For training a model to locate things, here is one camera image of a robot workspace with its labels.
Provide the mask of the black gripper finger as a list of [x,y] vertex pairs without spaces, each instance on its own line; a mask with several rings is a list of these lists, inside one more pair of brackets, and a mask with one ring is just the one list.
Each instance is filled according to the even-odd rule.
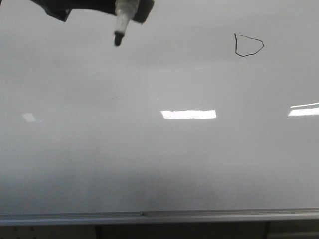
[[154,0],[140,0],[138,10],[133,18],[133,21],[143,24],[152,11],[154,4]]
[[115,14],[115,0],[32,0],[45,13],[62,22],[66,22],[72,10],[94,10],[106,14]]

